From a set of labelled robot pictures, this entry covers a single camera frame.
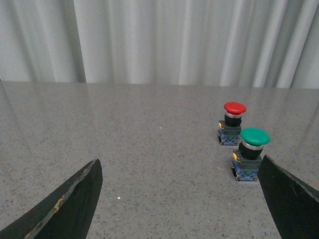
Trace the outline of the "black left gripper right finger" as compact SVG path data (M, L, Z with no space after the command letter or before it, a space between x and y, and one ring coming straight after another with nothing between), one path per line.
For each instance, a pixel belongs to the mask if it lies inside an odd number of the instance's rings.
M319 237L319 191L280 167L268 155L258 171L261 188L283 239Z

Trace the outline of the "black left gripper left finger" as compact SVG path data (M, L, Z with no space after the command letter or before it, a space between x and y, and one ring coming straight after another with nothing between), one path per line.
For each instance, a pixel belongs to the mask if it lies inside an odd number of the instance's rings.
M103 183L96 159L55 189L19 219L1 230L2 239L84 239Z

